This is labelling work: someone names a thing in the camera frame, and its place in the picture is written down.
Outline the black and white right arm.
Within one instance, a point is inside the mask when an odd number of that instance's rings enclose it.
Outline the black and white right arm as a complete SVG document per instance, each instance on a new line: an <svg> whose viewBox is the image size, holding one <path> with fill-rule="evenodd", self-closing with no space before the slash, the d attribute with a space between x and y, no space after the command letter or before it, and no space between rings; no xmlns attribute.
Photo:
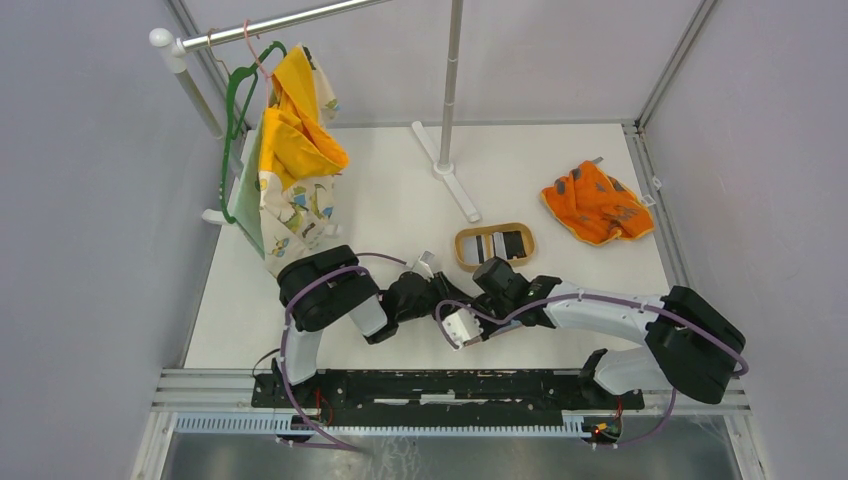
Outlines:
<svg viewBox="0 0 848 480"><path fill-rule="evenodd" d="M599 350L585 363L577 392L591 408L632 390L665 387L715 405L748 370L745 336L686 286L665 295L616 294L552 276L528 280L498 257L479 266L473 280L483 291L482 318L493 325L585 330L633 343L629 350Z"/></svg>

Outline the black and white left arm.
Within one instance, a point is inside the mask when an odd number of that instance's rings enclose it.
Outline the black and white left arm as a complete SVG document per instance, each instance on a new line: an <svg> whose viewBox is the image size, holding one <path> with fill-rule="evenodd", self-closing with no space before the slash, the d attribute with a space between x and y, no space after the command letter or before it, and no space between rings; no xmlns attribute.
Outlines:
<svg viewBox="0 0 848 480"><path fill-rule="evenodd" d="M381 289L348 245L296 260L277 276L285 307L275 392L290 407L306 405L314 394L317 354L325 328L347 317L373 345L395 335L403 322L434 313L437 303L462 299L442 272L403 272Z"/></svg>

